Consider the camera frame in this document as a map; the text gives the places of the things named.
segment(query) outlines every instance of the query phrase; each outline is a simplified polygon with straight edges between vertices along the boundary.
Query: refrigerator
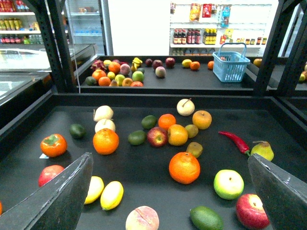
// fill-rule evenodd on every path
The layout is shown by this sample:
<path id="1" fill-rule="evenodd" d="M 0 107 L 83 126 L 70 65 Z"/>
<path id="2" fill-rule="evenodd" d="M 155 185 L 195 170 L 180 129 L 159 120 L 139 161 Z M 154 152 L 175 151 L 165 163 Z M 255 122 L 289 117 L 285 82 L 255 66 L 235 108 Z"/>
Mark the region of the refrigerator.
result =
<path id="1" fill-rule="evenodd" d="M 70 44 L 96 44 L 97 55 L 113 55 L 107 0 L 66 0 Z"/>

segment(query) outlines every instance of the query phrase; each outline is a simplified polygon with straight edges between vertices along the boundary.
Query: blue plastic basket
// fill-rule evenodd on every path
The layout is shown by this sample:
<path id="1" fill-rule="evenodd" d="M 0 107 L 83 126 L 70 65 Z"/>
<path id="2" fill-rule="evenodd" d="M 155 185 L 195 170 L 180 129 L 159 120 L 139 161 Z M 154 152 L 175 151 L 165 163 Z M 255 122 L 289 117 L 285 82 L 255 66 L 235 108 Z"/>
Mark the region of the blue plastic basket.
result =
<path id="1" fill-rule="evenodd" d="M 232 51 L 221 52 L 224 45 L 244 45 L 242 54 Z M 246 44 L 239 43 L 224 43 L 220 47 L 218 52 L 213 52 L 214 66 L 213 73 L 221 82 L 241 82 L 245 73 L 247 65 L 250 60 L 245 57 Z"/>

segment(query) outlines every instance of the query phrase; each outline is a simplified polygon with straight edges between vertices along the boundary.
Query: snack package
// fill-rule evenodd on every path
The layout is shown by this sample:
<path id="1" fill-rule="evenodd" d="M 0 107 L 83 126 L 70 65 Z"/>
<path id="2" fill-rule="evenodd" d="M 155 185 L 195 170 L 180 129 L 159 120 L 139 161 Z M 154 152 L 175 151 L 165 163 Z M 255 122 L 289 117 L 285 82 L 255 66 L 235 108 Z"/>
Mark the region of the snack package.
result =
<path id="1" fill-rule="evenodd" d="M 190 21 L 191 22 L 198 22 L 200 20 L 201 15 L 201 4 L 192 3 L 190 9 Z"/>
<path id="2" fill-rule="evenodd" d="M 175 13 L 176 3 L 171 2 L 171 14 Z"/>
<path id="3" fill-rule="evenodd" d="M 212 4 L 212 6 L 211 6 L 211 15 L 217 13 L 217 7 L 218 7 L 217 4 Z"/>
<path id="4" fill-rule="evenodd" d="M 231 5 L 224 5 L 222 10 L 221 27 L 229 26 L 229 16 L 230 16 Z"/>
<path id="5" fill-rule="evenodd" d="M 231 39 L 233 32 L 234 32 L 233 29 L 226 29 L 225 30 L 226 39 Z"/>
<path id="6" fill-rule="evenodd" d="M 211 18 L 212 4 L 203 4 L 202 6 L 202 17 Z"/>

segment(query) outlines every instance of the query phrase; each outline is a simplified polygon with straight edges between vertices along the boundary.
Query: glass door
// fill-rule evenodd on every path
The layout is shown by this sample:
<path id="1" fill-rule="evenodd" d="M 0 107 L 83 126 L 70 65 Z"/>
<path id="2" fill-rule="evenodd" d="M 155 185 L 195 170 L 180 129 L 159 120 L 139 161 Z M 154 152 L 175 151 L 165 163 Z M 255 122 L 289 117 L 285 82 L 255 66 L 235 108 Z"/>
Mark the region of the glass door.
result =
<path id="1" fill-rule="evenodd" d="M 68 27 L 73 44 L 96 44 L 97 55 L 106 54 L 102 7 L 99 0 L 66 0 Z"/>

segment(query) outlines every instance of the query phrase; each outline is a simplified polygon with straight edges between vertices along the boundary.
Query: red chili pepper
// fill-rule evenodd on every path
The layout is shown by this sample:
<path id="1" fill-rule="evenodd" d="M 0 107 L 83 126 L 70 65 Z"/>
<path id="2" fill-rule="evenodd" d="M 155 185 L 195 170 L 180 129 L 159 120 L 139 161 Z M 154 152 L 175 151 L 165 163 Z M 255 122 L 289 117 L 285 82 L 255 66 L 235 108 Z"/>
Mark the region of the red chili pepper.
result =
<path id="1" fill-rule="evenodd" d="M 219 134 L 222 134 L 222 135 L 230 138 L 231 140 L 233 140 L 234 143 L 236 144 L 236 146 L 239 148 L 241 153 L 249 155 L 249 147 L 245 143 L 245 141 L 242 140 L 240 137 L 238 137 L 237 135 L 235 135 L 233 133 L 226 132 L 226 131 L 219 131 Z"/>

